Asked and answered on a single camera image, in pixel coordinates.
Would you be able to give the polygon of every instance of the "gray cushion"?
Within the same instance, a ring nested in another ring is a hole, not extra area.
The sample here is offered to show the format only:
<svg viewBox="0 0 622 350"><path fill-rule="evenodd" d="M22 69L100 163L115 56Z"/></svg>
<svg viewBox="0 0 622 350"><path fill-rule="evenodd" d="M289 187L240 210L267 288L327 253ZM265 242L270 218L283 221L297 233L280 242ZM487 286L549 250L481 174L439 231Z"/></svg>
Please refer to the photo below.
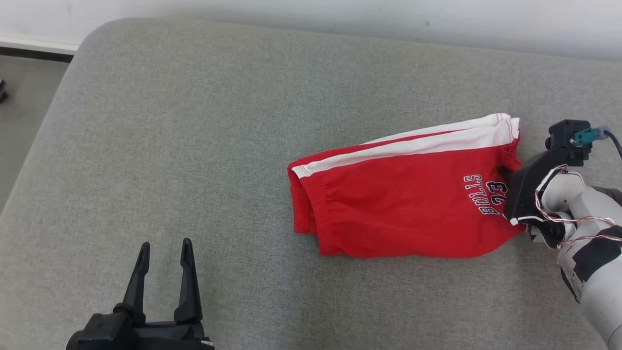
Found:
<svg viewBox="0 0 622 350"><path fill-rule="evenodd" d="M183 237L217 349L602 349L555 252L526 235L469 260L321 257L314 236L292 231L285 169L500 111L522 118L525 160L564 118L622 135L621 90L621 64L107 24L67 70L0 217L0 349L63 348L121 301L145 240L147 319L171 319ZM588 183L622 187L608 141L592 158Z"/></svg>

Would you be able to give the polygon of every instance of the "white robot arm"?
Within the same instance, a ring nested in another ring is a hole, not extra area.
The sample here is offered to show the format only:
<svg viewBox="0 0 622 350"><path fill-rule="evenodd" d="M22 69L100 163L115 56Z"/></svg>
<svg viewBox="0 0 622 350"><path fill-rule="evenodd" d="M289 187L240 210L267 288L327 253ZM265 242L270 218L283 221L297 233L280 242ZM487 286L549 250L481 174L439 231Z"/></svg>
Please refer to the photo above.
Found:
<svg viewBox="0 0 622 350"><path fill-rule="evenodd" d="M514 174L509 187L513 201L504 215L512 224L527 224L532 240L559 250L562 278L583 313L609 349L622 350L622 227L617 225L622 224L622 192L586 186L581 175L566 167L582 166L592 141L598 140L571 142L585 123L567 120L549 129L549 151Z"/></svg>

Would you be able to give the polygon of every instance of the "red shorts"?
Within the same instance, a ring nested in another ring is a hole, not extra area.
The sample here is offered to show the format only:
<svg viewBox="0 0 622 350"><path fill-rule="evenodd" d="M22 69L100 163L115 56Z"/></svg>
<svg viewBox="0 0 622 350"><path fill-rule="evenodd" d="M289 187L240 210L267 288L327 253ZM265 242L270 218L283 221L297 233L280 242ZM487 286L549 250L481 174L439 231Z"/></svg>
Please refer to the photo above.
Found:
<svg viewBox="0 0 622 350"><path fill-rule="evenodd" d="M502 215L515 171L518 118L483 118L401 133L302 158L288 167L294 231L322 255L486 254L521 231Z"/></svg>

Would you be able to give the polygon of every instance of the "cable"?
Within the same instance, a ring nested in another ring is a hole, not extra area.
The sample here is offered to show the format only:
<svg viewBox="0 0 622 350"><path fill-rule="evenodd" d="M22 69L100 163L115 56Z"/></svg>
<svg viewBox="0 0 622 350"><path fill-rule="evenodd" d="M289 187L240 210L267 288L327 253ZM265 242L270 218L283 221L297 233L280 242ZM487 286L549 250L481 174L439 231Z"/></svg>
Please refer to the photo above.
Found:
<svg viewBox="0 0 622 350"><path fill-rule="evenodd" d="M614 226L615 222L613 222L612 219L608 218L608 217L595 217L595 216L587 216L587 217L580 217L577 219L562 219L562 218L558 218L558 217L552 217L549 215L549 213L547 213L543 208L542 208L542 202L540 199L540 190L542 189L542 187L544 187L545 184L548 183L548 181L550 179L552 179L555 175L557 175L559 172L564 172L566 171L566 169L568 168L568 166L566 164L562 164L562 165L558 165L556 167L554 167L553 169L551 169L548 173L548 175L542 180L542 182L540 183L540 186L538 186L536 188L536 195L535 195L535 200L536 200L536 209L540 212L540 215L542 215L546 220L552 221L552 222L572 222L572 223L577 223L577 222L581 222L581 221L590 221L590 220L601 220L606 222L607 224L609 224L609 226Z"/></svg>
<svg viewBox="0 0 622 350"><path fill-rule="evenodd" d="M584 240L584 239L608 239L608 240L614 240L616 242L622 242L622 239L620 237L616 237L616 236L612 236L612 235L581 236L581 237L579 237L577 239L569 240L568 242L559 242L557 244L557 248L560 248L563 245L571 244L571 243L574 243L574 242L576 242L578 240Z"/></svg>
<svg viewBox="0 0 622 350"><path fill-rule="evenodd" d="M609 130L603 130L603 134L609 136L611 138L611 140L613 141L613 144L616 145L616 148L618 149L618 153L620 154L620 158L622 158L622 146L620 146L620 142L618 141L618 139L616 138L616 136L610 132Z"/></svg>

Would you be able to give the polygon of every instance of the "white stripe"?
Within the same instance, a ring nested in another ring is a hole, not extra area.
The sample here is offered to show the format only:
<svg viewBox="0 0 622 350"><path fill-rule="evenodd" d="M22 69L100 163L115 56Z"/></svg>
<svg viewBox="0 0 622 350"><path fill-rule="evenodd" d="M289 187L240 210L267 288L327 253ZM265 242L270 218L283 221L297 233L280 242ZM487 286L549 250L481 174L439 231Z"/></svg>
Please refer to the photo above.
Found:
<svg viewBox="0 0 622 350"><path fill-rule="evenodd" d="M396 140L399 138L405 138L409 136L441 133L443 131L467 130L467 129L479 128L481 126L494 126L505 119L510 119L510 116L505 113L495 113L495 114L484 116L482 118L459 121L457 123L437 125L437 126L432 126L430 128L407 131L405 133L399 133L399 134L395 134L395 135L391 135L391 136L387 136L383 138L378 138L373 141L365 142L363 144Z"/></svg>
<svg viewBox="0 0 622 350"><path fill-rule="evenodd" d="M413 154L459 151L461 149L478 149L511 143L519 135L519 118L503 119L495 126L481 126L470 130L429 136L409 141L398 141L382 146L364 149L352 153L339 154L321 161L314 161L293 167L298 178L311 176L339 166L352 165L372 159Z"/></svg>

